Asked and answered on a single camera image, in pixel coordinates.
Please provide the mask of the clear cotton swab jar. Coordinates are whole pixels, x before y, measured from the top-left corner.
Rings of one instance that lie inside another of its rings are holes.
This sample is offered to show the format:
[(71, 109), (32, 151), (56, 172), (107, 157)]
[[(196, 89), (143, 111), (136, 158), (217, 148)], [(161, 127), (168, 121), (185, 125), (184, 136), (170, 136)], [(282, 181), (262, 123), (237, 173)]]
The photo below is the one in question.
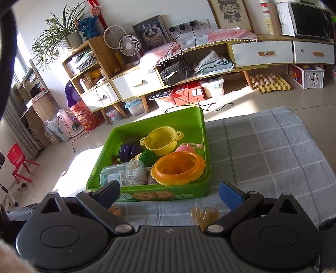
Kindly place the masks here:
[(100, 185), (105, 186), (116, 180), (120, 186), (145, 185), (148, 183), (149, 171), (140, 160), (108, 166), (100, 173)]

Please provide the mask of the purple toy grapes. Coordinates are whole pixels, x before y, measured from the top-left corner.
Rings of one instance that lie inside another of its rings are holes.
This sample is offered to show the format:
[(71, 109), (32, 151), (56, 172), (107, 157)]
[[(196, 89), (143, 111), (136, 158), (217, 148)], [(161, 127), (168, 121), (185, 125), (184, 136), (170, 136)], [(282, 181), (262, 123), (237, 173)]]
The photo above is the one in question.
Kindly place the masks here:
[(118, 155), (121, 163), (129, 162), (138, 154), (142, 153), (142, 147), (136, 144), (123, 144), (118, 150)]

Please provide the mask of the toy corn cob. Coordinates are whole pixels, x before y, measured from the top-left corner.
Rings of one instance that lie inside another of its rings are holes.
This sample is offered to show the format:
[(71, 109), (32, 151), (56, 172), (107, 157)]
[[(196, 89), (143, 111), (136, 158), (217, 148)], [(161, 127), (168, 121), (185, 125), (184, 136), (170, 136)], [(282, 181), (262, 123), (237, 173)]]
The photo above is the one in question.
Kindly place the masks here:
[(152, 167), (157, 161), (157, 155), (150, 150), (143, 150), (134, 157), (134, 160), (141, 161), (146, 167)]

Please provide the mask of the orange flower-shaped bowl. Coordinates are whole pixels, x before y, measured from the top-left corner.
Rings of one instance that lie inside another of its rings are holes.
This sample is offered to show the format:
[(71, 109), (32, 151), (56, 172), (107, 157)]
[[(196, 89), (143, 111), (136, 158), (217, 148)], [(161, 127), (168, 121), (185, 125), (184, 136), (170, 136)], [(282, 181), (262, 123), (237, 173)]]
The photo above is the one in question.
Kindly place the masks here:
[(205, 168), (206, 162), (200, 155), (178, 151), (156, 161), (151, 169), (151, 176), (164, 186), (183, 186), (200, 178)]

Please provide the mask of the pink rubber toy creature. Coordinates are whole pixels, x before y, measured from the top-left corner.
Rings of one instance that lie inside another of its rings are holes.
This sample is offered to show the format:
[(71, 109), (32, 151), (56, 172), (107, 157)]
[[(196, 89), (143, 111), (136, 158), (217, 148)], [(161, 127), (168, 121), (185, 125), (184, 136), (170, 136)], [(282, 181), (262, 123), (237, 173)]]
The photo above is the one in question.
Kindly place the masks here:
[(204, 146), (202, 143), (182, 143), (175, 152), (190, 152), (197, 154), (199, 149), (203, 149)]

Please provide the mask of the yellow toy pot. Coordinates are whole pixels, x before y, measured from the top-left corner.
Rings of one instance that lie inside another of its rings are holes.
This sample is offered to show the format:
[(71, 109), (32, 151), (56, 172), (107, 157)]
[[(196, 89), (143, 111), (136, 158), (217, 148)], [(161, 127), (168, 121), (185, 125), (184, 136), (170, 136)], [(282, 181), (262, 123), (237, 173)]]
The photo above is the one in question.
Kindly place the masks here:
[(140, 140), (140, 145), (153, 151), (157, 156), (164, 156), (174, 151), (178, 141), (182, 140), (184, 133), (176, 131), (170, 126), (159, 127)]

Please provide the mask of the pink capsule ball toy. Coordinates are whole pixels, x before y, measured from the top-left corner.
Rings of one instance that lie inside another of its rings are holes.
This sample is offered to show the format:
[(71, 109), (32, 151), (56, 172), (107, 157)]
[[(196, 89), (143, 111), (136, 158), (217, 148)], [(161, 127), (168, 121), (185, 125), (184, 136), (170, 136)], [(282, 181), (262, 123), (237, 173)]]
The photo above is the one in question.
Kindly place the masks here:
[(122, 209), (118, 203), (115, 202), (108, 210), (118, 218), (122, 217)]

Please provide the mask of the red gift bag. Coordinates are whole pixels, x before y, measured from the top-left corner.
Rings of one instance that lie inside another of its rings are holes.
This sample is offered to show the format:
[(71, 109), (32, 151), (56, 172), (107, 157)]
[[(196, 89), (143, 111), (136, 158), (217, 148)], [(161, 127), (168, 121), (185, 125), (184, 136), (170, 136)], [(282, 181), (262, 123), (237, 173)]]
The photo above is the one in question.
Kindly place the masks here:
[(70, 107), (70, 110), (86, 131), (94, 130), (104, 121), (104, 117), (101, 112), (92, 113), (83, 101), (79, 101)]

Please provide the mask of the red plastic chair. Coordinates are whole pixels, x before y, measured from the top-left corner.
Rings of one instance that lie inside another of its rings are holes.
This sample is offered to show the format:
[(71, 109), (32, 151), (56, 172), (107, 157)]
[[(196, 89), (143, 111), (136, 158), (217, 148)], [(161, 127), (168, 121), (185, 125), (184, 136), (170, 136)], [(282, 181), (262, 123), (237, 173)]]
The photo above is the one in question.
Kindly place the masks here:
[(7, 154), (7, 158), (9, 159), (10, 163), (15, 167), (15, 170), (13, 170), (12, 175), (15, 178), (15, 180), (17, 181), (17, 183), (19, 183), (19, 178), (27, 181), (27, 182), (32, 182), (31, 179), (19, 174), (19, 170), (20, 168), (23, 166), (26, 171), (28, 173), (30, 173), (30, 169), (27, 167), (26, 162), (36, 165), (36, 166), (40, 166), (39, 163), (31, 161), (29, 159), (27, 159), (22, 151), (22, 149), (19, 147), (18, 143), (15, 143), (9, 150), (8, 154)]

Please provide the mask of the clear plastic storage bin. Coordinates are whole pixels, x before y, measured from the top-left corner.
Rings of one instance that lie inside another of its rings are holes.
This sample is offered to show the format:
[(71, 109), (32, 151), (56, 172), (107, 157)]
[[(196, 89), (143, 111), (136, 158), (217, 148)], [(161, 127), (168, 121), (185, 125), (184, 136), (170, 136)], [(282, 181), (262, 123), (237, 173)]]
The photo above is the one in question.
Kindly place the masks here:
[(145, 112), (142, 99), (136, 98), (125, 102), (125, 108), (129, 110), (132, 116), (137, 116)]

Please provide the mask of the egg tray with eggs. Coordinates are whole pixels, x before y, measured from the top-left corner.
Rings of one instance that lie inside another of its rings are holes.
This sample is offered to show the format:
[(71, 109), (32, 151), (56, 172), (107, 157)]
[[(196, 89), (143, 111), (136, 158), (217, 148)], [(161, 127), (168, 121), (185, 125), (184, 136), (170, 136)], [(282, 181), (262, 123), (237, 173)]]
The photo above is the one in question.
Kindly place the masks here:
[(250, 77), (251, 83), (260, 93), (270, 93), (273, 91), (290, 91), (291, 86), (280, 75), (259, 74)]

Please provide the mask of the white toy storage crate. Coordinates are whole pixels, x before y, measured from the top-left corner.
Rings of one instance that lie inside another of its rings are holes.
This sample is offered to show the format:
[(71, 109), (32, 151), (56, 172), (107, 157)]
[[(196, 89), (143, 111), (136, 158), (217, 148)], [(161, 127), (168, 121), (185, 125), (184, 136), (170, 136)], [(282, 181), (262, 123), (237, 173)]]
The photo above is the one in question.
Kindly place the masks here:
[(287, 75), (296, 81), (303, 89), (323, 88), (325, 71), (312, 64), (288, 64)]

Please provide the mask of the pink lace cloth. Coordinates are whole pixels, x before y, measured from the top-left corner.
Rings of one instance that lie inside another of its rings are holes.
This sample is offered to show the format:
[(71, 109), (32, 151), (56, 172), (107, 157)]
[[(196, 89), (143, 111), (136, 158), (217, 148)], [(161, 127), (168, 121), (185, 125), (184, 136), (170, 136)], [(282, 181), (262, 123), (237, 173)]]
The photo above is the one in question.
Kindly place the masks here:
[(143, 71), (152, 71), (155, 67), (181, 56), (188, 50), (194, 50), (202, 46), (212, 46), (215, 43), (256, 41), (256, 34), (242, 28), (214, 30), (188, 38), (177, 38), (175, 42), (166, 43), (147, 51), (140, 59), (139, 67)]

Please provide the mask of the potted green plant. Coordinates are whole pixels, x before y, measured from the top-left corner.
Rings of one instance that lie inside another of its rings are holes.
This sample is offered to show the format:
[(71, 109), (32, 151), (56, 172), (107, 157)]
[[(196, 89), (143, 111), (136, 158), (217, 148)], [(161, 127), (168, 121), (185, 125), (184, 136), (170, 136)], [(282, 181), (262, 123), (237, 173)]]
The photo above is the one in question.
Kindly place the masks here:
[(61, 41), (70, 45), (68, 35), (77, 31), (75, 20), (79, 21), (85, 15), (85, 1), (78, 3), (74, 7), (65, 6), (62, 16), (59, 18), (51, 14), (45, 19), (47, 29), (44, 30), (31, 46), (35, 64), (41, 69), (48, 69), (50, 64), (60, 56)]

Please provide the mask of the black microwave oven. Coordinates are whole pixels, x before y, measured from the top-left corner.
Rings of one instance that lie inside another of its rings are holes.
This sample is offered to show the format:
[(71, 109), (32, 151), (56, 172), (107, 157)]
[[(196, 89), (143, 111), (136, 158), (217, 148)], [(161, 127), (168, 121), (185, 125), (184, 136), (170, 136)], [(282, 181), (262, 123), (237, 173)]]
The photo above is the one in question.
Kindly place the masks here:
[(285, 36), (333, 39), (331, 13), (326, 9), (298, 2), (279, 2), (276, 9)]

